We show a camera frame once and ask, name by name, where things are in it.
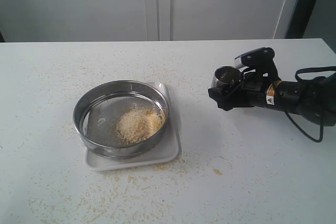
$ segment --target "sieve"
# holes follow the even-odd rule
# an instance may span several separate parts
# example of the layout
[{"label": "sieve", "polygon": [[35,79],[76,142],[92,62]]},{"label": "sieve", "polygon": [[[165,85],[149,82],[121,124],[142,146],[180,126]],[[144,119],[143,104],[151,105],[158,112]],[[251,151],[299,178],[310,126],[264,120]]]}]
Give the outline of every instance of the sieve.
[{"label": "sieve", "polygon": [[[125,144],[116,132],[121,115],[131,109],[152,109],[162,117],[162,126],[147,139]],[[112,81],[82,96],[74,109],[73,122],[84,145],[109,158],[130,158],[149,151],[161,139],[169,119],[166,98],[154,87],[138,81]]]}]

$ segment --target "black cable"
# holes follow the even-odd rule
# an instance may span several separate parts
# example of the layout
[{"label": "black cable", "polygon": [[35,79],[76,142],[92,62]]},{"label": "black cable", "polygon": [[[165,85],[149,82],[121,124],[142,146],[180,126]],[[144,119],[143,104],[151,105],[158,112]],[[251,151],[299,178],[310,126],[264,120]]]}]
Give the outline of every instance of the black cable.
[{"label": "black cable", "polygon": [[284,106],[283,102],[282,102],[282,96],[279,92],[279,90],[277,89],[277,87],[275,86],[274,84],[274,81],[272,81],[272,86],[275,90],[275,93],[277,94],[277,96],[279,97],[279,101],[280,101],[280,105],[282,107],[282,109],[284,110],[284,113],[285,115],[288,117],[288,119],[290,120],[290,122],[303,134],[305,135],[307,138],[311,139],[312,141],[316,142],[316,143],[320,143],[323,139],[323,120],[324,120],[324,109],[321,111],[320,113],[320,137],[318,139],[310,136],[307,132],[305,132],[295,121],[294,119],[289,115],[286,107]]}]

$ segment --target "cabinet door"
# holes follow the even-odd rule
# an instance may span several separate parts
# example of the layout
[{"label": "cabinet door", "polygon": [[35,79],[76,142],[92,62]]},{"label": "cabinet door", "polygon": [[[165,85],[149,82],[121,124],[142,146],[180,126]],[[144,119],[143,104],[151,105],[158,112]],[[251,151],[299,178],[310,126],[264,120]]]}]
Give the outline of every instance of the cabinet door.
[{"label": "cabinet door", "polygon": [[295,0],[171,0],[170,5],[172,40],[269,39],[285,36]]},{"label": "cabinet door", "polygon": [[156,0],[0,0],[6,41],[157,40]]}]

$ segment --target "table surface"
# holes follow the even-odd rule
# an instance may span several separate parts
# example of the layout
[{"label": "table surface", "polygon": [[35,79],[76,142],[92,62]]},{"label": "table surface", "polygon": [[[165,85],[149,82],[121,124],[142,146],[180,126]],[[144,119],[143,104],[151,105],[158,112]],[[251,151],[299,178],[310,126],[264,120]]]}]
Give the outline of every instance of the table surface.
[{"label": "table surface", "polygon": [[[284,80],[336,65],[321,39],[0,44],[0,223],[336,223],[336,127],[317,144],[282,112],[207,95],[216,68],[262,46]],[[182,153],[95,173],[72,111],[122,79],[168,85]]]}]

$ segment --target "sieve rim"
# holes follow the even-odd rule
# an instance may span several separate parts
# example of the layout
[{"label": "sieve rim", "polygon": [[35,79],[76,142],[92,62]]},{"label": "sieve rim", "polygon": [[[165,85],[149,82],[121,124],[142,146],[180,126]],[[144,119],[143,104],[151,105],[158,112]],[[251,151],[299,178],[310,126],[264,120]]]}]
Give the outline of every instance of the sieve rim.
[{"label": "sieve rim", "polygon": [[[141,94],[140,92],[127,92],[127,91],[123,91],[123,92],[111,92],[110,94],[107,94],[107,95],[98,96],[98,97],[92,99],[92,101],[88,102],[88,104],[84,108],[83,112],[79,115],[79,119],[78,120],[76,119],[76,113],[78,113],[78,110],[79,110],[79,107],[81,106],[81,103],[84,100],[87,100],[87,96],[88,95],[90,95],[92,93],[95,93],[95,91],[100,90],[100,89],[102,89],[102,88],[104,88],[106,86],[110,86],[110,85],[117,84],[117,83],[136,83],[136,84],[140,84],[140,85],[143,85],[143,86],[147,86],[148,88],[154,90],[160,96],[160,98],[164,102],[164,106],[166,107],[166,110],[164,111],[152,99],[150,99],[149,97],[147,97],[144,94]],[[164,114],[164,117],[165,117],[164,118],[164,122],[162,123],[161,127],[153,135],[151,135],[150,137],[145,138],[144,140],[142,140],[140,142],[137,142],[137,143],[128,144],[128,145],[116,145],[116,146],[113,146],[113,145],[106,146],[106,145],[103,145],[103,144],[99,144],[99,143],[95,142],[94,140],[92,140],[92,139],[90,139],[90,138],[88,138],[88,137],[85,136],[85,134],[84,134],[84,132],[82,130],[83,129],[83,123],[84,123],[85,117],[87,116],[87,114],[90,112],[90,110],[94,106],[96,106],[96,105],[98,105],[98,104],[100,104],[100,103],[102,103],[102,102],[104,102],[106,100],[113,99],[113,98],[116,98],[116,97],[130,97],[130,96],[132,96],[132,97],[145,97],[149,101],[151,101],[154,104],[156,104],[156,106],[160,107],[160,109],[162,110],[162,112]],[[156,89],[155,87],[153,87],[153,86],[151,86],[151,85],[149,85],[147,83],[140,82],[140,81],[118,80],[118,81],[110,81],[110,82],[107,82],[107,83],[103,83],[103,84],[101,84],[99,86],[96,86],[96,87],[92,88],[88,92],[86,92],[78,100],[78,102],[76,103],[75,108],[74,108],[74,112],[72,114],[72,119],[73,119],[73,122],[74,122],[75,129],[76,129],[77,133],[80,135],[81,138],[84,138],[89,143],[91,143],[91,144],[93,144],[95,146],[99,146],[99,147],[103,147],[103,148],[107,148],[107,149],[126,149],[126,148],[133,147],[133,146],[136,146],[136,145],[141,145],[144,142],[147,142],[149,139],[154,138],[166,126],[167,121],[169,120],[169,115],[170,115],[169,103],[168,103],[166,97],[158,89]]]}]

